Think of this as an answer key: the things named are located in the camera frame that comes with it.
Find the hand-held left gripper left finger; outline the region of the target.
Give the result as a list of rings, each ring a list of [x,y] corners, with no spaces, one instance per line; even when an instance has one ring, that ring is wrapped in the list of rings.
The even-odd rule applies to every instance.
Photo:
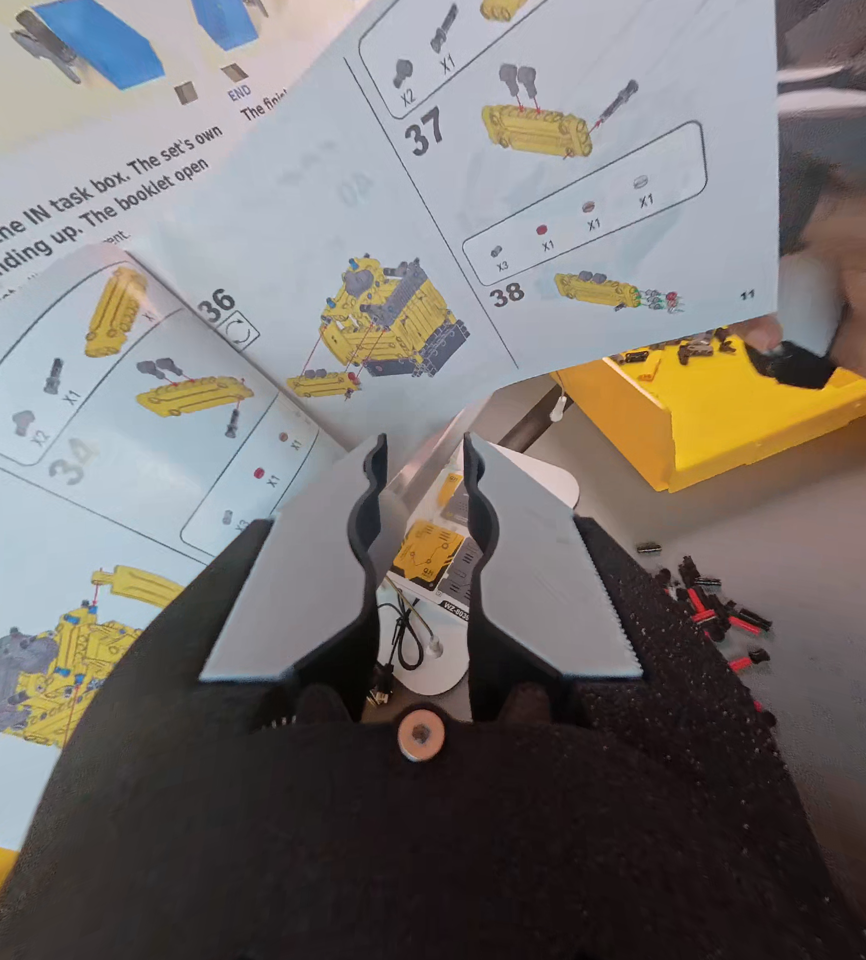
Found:
[[[286,702],[327,686],[361,719],[379,649],[377,591],[390,569],[388,470],[380,433],[281,509],[202,682],[271,682]]]

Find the printed task sheet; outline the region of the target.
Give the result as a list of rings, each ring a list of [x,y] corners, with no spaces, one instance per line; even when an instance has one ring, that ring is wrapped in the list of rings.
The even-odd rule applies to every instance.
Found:
[[[367,2],[0,2],[0,306],[127,244]]]

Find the white flat board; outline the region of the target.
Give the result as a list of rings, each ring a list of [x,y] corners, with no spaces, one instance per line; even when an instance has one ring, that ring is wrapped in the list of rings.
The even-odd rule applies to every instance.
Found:
[[[453,455],[448,465],[462,469],[462,450]],[[396,585],[390,572],[377,599],[381,615],[380,663],[391,663],[393,677],[416,695],[435,697],[452,690],[469,663],[465,638],[468,619],[458,618]]]

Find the lego sticker sheet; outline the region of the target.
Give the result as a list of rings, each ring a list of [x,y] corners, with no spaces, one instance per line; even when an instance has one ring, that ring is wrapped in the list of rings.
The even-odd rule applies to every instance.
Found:
[[[392,582],[457,618],[469,618],[483,551],[468,527],[463,472],[449,464],[421,500],[392,562]]]

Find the pile of small lego pins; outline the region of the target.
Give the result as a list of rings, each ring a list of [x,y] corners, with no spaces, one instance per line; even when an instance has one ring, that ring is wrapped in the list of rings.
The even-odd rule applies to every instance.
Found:
[[[724,592],[721,577],[707,573],[689,554],[677,563],[654,539],[636,541],[634,554],[653,564],[650,575],[682,615],[723,654],[733,674],[743,677],[766,665],[772,654],[764,642],[774,638],[773,620]]]

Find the lego instruction booklet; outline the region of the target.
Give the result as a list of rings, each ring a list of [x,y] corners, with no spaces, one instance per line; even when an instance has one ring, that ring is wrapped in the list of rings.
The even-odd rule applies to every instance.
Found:
[[[0,848],[167,583],[344,450],[775,308],[775,2],[367,2],[0,306]]]

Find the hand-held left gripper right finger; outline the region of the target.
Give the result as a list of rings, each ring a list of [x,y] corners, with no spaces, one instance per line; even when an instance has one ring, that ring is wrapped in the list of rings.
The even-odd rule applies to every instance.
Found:
[[[463,472],[482,553],[466,633],[472,720],[496,721],[522,685],[539,688],[560,718],[579,683],[641,681],[573,508],[474,433],[463,438]]]

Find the heap of mixed lego parts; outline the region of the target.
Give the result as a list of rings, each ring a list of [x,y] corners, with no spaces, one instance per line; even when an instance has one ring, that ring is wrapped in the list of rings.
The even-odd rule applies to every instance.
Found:
[[[717,327],[688,337],[653,342],[620,351],[608,359],[620,368],[630,368],[628,377],[631,379],[643,384],[653,384],[664,358],[668,355],[673,356],[680,366],[687,367],[694,359],[709,358],[717,354],[737,355],[738,343],[727,327]]]

